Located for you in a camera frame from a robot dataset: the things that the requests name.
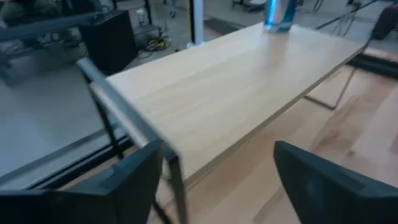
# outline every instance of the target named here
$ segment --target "black equipment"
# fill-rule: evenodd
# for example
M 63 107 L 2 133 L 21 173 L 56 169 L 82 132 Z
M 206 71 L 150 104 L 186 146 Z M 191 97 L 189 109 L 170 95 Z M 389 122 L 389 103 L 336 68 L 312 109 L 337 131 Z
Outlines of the black equipment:
M 397 188 L 283 141 L 274 160 L 301 223 L 398 223 Z
M 79 30 L 90 59 L 106 75 L 122 71 L 137 57 L 128 11 L 112 10 Z
M 146 223 L 162 172 L 161 142 L 70 189 L 0 192 L 0 223 Z

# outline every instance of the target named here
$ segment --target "metal stand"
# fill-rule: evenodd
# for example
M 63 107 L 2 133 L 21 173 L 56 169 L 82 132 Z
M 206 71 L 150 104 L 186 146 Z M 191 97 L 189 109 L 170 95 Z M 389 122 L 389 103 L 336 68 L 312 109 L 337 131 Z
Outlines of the metal stand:
M 320 101 L 318 99 L 315 99 L 314 97 L 311 97 L 311 96 L 308 96 L 308 95 L 304 96 L 304 98 L 306 100 L 308 100 L 308 101 L 311 101 L 312 103 L 315 103 L 316 105 L 319 105 L 319 106 L 322 106 L 322 107 L 324 107 L 324 108 L 326 108 L 328 110 L 334 111 L 337 108 L 337 106 L 339 105 L 339 103 L 340 103 L 345 91 L 347 90 L 347 87 L 348 87 L 352 77 L 354 76 L 355 71 L 356 71 L 356 67 L 354 67 L 353 70 L 351 71 L 346 83 L 344 84 L 343 90 L 341 91 L 340 95 L 337 98 L 337 102 L 336 102 L 335 105 L 330 106 L 329 104 L 327 104 L 325 102 L 322 102 L 322 101 Z

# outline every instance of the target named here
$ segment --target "table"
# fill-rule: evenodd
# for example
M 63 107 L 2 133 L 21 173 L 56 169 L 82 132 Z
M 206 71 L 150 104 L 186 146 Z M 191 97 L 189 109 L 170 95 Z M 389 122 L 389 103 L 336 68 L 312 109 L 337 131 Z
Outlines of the table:
M 257 24 L 105 80 L 94 75 L 91 89 L 138 146 L 155 136 L 179 152 L 187 186 L 363 47 L 297 26 L 266 34 Z M 79 65 L 100 73 L 87 59 Z

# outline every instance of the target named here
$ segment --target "wooden floor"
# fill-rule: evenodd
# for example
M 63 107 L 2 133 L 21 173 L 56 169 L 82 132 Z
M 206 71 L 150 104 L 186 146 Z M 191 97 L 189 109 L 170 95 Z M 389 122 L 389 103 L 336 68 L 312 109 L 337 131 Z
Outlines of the wooden floor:
M 333 104 L 351 69 L 343 67 L 311 96 Z M 190 223 L 299 223 L 274 165 L 275 140 L 398 187 L 398 84 L 357 70 L 335 111 L 300 100 L 188 188 Z M 174 205 L 165 207 L 177 220 Z M 155 215 L 149 222 L 160 223 Z

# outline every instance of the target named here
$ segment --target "table leg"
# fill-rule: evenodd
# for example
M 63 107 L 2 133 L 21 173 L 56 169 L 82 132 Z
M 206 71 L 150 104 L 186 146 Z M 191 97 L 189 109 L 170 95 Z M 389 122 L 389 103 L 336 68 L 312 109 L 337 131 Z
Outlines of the table leg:
M 99 117 L 101 118 L 101 121 L 104 125 L 104 129 L 106 131 L 106 134 L 108 134 L 109 140 L 111 140 L 111 145 L 113 150 L 116 150 L 116 154 L 118 155 L 119 159 L 123 159 L 124 158 L 124 154 L 123 152 L 121 152 L 119 150 L 119 144 L 118 144 L 118 140 L 116 139 L 116 136 L 114 135 L 113 132 L 113 128 L 111 126 L 111 122 L 109 121 L 108 115 L 106 114 L 105 109 L 103 108 L 103 105 L 98 101 L 97 97 L 95 97 L 95 94 L 93 93 L 93 90 L 91 90 L 91 88 L 88 86 L 90 84 L 90 80 L 88 79 L 88 77 L 84 74 L 83 71 L 81 71 L 86 84 L 87 84 L 87 88 L 88 91 L 90 92 L 91 98 L 94 100 L 94 104 L 95 107 L 99 113 Z
M 169 184 L 173 190 L 175 203 L 177 204 L 177 214 L 180 224 L 188 223 L 187 203 L 185 201 L 185 188 L 182 180 L 180 159 L 171 149 L 166 149 L 165 158 L 169 165 L 170 179 Z
M 341 91 L 340 95 L 337 98 L 337 102 L 336 102 L 335 105 L 331 106 L 331 105 L 329 105 L 329 104 L 327 104 L 325 102 L 322 102 L 322 101 L 320 101 L 318 99 L 315 99 L 314 97 L 308 96 L 308 95 L 304 96 L 304 98 L 306 100 L 308 100 L 308 101 L 311 101 L 312 103 L 315 103 L 316 105 L 319 105 L 319 106 L 322 106 L 322 107 L 324 107 L 324 108 L 326 108 L 328 110 L 334 111 L 337 108 L 337 106 L 340 104 L 340 101 L 341 101 L 345 91 L 347 90 L 347 87 L 348 87 L 352 77 L 354 76 L 355 70 L 356 70 L 356 67 L 354 67 L 353 70 L 351 71 L 346 83 L 344 84 L 343 90 Z

